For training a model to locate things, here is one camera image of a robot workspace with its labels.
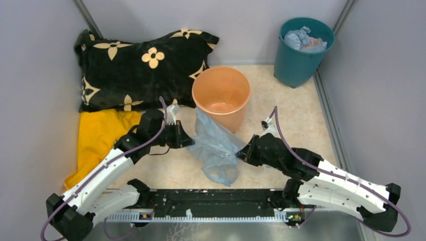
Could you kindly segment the orange plastic bin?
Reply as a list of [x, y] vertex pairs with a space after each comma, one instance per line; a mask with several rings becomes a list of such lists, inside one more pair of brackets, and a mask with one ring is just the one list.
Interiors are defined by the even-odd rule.
[[199, 109], [234, 133], [245, 119], [251, 87], [242, 72], [228, 66], [216, 66], [196, 77], [192, 97]]

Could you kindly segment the yellow cloth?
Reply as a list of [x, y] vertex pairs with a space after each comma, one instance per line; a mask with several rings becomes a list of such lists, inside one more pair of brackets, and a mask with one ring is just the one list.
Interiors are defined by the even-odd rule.
[[106, 109], [82, 112], [77, 140], [77, 170], [64, 180], [69, 190], [86, 177], [110, 152], [114, 143], [140, 122], [137, 111]]

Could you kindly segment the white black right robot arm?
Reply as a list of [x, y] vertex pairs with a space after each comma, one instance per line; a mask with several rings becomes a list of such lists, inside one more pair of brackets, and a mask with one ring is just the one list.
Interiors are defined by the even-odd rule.
[[366, 226], [392, 232], [401, 188], [365, 181], [304, 148], [288, 148], [272, 134], [253, 135], [236, 157], [252, 166], [267, 165], [289, 177], [275, 208], [322, 206], [349, 214]]

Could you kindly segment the teal plastic bin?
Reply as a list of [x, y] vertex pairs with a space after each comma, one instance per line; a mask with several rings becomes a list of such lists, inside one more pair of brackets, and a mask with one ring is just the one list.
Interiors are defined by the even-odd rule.
[[[319, 53], [305, 53], [290, 48], [284, 42], [284, 36], [292, 30], [299, 30], [303, 26], [309, 27], [310, 37], [322, 38], [328, 43], [325, 51]], [[285, 22], [279, 32], [279, 44], [277, 48], [276, 58], [274, 62], [273, 75], [283, 84], [292, 88], [297, 88], [306, 83], [328, 51], [335, 42], [335, 34], [333, 30], [325, 23], [312, 18], [293, 18]]]

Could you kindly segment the black floral pillow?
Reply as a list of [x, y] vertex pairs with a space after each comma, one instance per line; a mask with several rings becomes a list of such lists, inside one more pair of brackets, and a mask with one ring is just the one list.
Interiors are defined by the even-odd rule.
[[181, 29], [131, 43], [84, 30], [74, 44], [82, 71], [79, 110], [143, 111], [174, 101], [193, 108], [193, 83], [208, 68], [208, 55], [219, 40], [208, 32]]

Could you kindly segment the light blue trash bag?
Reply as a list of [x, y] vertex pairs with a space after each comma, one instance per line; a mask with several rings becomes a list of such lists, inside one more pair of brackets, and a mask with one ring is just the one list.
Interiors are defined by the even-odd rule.
[[200, 108], [195, 112], [195, 144], [187, 149], [202, 162], [201, 170], [210, 181], [230, 187], [239, 177], [236, 153], [246, 143]]

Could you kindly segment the crumpled blue bag in bin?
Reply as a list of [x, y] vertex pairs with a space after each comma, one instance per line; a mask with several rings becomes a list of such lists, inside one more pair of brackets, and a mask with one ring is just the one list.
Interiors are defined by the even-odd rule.
[[311, 29], [303, 26], [299, 30], [292, 30], [284, 36], [284, 42], [292, 49], [305, 53], [319, 53], [325, 51], [328, 43], [322, 38], [309, 36]]

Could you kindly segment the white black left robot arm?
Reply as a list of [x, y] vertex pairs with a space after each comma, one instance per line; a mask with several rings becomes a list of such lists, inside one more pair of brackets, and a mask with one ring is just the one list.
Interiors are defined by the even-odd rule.
[[121, 136], [106, 157], [79, 183], [62, 195], [53, 193], [46, 200], [48, 219], [65, 240], [84, 240], [93, 227], [113, 213], [127, 207], [154, 209], [150, 188], [138, 179], [101, 198], [100, 195], [124, 172], [131, 169], [152, 146], [181, 149], [194, 145], [181, 121], [176, 119], [179, 105], [165, 110], [150, 109], [139, 124]]

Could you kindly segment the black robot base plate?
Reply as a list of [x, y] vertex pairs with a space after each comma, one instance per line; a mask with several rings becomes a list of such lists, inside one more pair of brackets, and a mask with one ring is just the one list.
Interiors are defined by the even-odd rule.
[[281, 189], [156, 189], [143, 194], [131, 208], [152, 209], [154, 217], [273, 217], [276, 210], [300, 209], [296, 198]]

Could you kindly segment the aluminium frame rail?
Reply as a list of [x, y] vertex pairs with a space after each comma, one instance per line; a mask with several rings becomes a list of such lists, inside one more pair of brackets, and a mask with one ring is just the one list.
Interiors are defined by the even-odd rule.
[[375, 181], [369, 147], [376, 64], [373, 36], [376, 1], [346, 1], [334, 25], [335, 42], [315, 74], [338, 164], [365, 180]]

